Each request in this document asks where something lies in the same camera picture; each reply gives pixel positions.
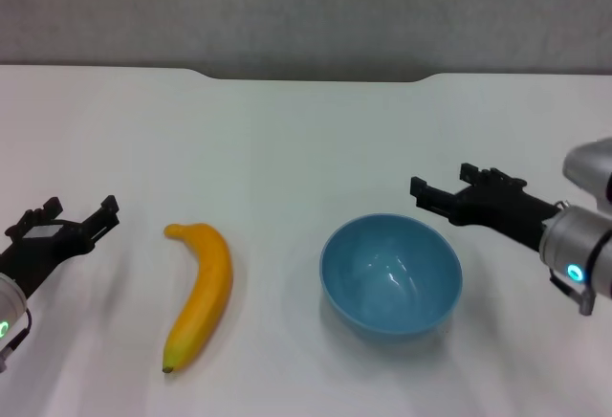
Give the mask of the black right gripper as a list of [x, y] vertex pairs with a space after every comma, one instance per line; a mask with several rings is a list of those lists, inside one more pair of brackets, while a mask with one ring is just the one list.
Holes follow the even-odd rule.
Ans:
[[412, 177], [409, 193], [416, 207], [450, 220], [454, 226], [483, 226], [533, 250], [539, 249], [544, 222], [557, 215], [557, 207], [524, 191], [527, 182], [496, 168], [480, 170], [462, 163], [459, 178], [468, 184], [457, 194], [431, 187]]

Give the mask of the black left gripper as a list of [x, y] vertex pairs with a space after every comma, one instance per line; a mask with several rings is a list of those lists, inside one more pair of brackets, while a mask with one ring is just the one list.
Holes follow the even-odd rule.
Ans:
[[[1, 253], [1, 274], [11, 279], [29, 298], [62, 262], [89, 253], [106, 233], [120, 223], [119, 205], [114, 195], [108, 195], [100, 207], [81, 224], [70, 221], [53, 222], [59, 231], [47, 237], [27, 238], [35, 223], [18, 223], [5, 235], [11, 244]], [[50, 198], [41, 208], [28, 209], [26, 221], [53, 221], [63, 211], [57, 197]]]

